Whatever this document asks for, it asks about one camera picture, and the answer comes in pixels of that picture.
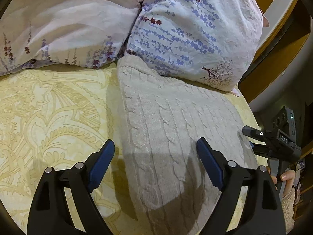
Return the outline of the person's right hand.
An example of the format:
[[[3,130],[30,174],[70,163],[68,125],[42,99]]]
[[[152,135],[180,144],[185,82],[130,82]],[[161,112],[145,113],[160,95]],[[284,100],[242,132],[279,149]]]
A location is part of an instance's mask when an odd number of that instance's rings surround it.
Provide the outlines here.
[[[277,178],[275,176],[271,175],[271,169],[269,166],[267,166],[266,168],[267,168],[268,173],[271,176],[273,183],[276,185],[277,184]],[[292,190],[295,176],[296,176],[296,172],[294,170],[288,170],[281,175],[281,181],[285,182],[283,197],[288,195],[289,192]]]

